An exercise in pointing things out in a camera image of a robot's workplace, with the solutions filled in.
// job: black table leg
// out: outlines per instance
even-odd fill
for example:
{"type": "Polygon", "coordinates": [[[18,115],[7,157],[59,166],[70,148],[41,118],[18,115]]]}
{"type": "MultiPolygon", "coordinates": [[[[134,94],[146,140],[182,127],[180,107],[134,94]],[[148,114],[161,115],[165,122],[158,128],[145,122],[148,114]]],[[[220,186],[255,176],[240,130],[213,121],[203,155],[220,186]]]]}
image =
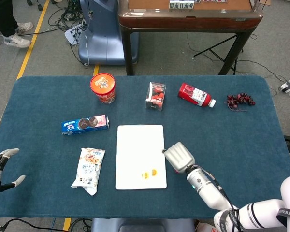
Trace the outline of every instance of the black table leg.
{"type": "Polygon", "coordinates": [[[131,33],[129,31],[122,31],[122,45],[124,48],[125,64],[127,76],[133,76],[133,64],[132,64],[132,48],[131,48],[131,33]]]}
{"type": "Polygon", "coordinates": [[[237,37],[228,52],[224,65],[222,66],[218,75],[227,75],[228,71],[232,67],[233,63],[235,62],[236,58],[242,51],[244,45],[246,44],[247,40],[249,39],[252,32],[243,32],[238,33],[237,37]]]}

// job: person's leg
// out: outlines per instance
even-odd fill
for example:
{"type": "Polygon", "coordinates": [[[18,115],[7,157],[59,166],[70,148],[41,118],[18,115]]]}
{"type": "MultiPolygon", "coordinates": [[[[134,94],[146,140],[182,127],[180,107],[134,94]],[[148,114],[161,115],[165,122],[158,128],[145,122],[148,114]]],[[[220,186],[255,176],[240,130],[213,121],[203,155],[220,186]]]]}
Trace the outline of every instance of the person's leg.
{"type": "Polygon", "coordinates": [[[13,17],[12,0],[0,0],[0,31],[3,36],[9,37],[15,34],[18,27],[13,17]]]}

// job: red grapes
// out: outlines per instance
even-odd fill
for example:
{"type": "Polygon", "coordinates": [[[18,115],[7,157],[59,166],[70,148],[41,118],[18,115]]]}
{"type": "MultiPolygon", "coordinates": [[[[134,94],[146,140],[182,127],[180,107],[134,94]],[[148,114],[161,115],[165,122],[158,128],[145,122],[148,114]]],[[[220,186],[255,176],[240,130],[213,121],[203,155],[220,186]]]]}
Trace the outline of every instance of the red grapes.
{"type": "Polygon", "coordinates": [[[247,93],[239,93],[236,95],[228,95],[227,101],[225,102],[228,104],[228,108],[233,111],[244,111],[244,110],[237,110],[239,104],[248,104],[248,105],[255,105],[256,103],[253,101],[252,97],[249,96],[247,93]]]}

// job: sneaker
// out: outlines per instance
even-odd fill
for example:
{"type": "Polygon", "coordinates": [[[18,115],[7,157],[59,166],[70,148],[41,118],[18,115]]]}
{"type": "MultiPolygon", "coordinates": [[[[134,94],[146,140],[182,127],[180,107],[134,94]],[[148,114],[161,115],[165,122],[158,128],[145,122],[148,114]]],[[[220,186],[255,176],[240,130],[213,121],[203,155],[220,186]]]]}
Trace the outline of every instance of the sneaker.
{"type": "Polygon", "coordinates": [[[15,34],[21,35],[22,33],[29,31],[33,28],[33,23],[18,23],[18,28],[15,30],[15,34]]]}
{"type": "Polygon", "coordinates": [[[31,44],[30,40],[25,40],[17,34],[11,35],[9,37],[4,36],[3,38],[4,38],[4,43],[8,46],[25,48],[25,47],[29,47],[31,44]]]}

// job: person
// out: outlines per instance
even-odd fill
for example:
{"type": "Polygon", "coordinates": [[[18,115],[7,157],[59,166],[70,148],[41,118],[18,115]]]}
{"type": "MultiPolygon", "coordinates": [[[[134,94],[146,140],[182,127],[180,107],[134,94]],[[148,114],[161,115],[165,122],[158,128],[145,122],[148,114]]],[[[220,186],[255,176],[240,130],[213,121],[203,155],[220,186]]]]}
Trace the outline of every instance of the person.
{"type": "Polygon", "coordinates": [[[33,23],[17,23],[13,17],[12,0],[0,0],[0,32],[6,45],[20,48],[29,47],[31,41],[20,35],[32,28],[33,23]]]}

